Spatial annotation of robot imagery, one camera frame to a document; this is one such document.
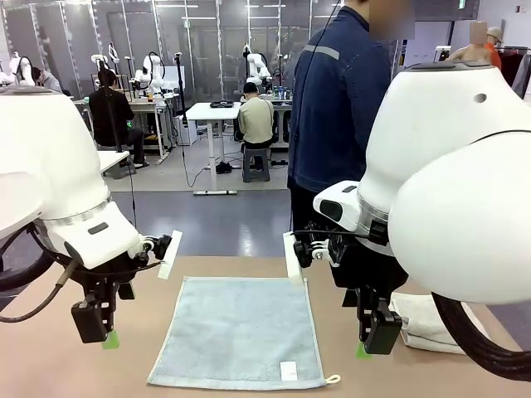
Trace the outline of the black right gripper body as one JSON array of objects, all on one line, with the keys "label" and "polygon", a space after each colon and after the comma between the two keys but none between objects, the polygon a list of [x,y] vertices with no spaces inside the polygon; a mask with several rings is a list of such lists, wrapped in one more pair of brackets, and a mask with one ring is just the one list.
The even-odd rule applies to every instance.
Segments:
[{"label": "black right gripper body", "polygon": [[334,267],[335,285],[346,289],[342,306],[360,308],[361,313],[376,310],[380,299],[389,303],[391,293],[402,287],[408,277],[400,265]]}]

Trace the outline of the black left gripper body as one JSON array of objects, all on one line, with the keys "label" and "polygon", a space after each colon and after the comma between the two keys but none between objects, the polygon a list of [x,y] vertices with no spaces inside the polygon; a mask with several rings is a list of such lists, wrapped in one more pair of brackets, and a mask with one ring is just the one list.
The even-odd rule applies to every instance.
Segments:
[{"label": "black left gripper body", "polygon": [[116,296],[122,300],[134,300],[135,293],[132,279],[135,276],[135,261],[128,256],[118,256],[110,261],[86,269],[76,268],[76,282],[84,290],[84,295],[92,294],[101,303],[116,307]]}]

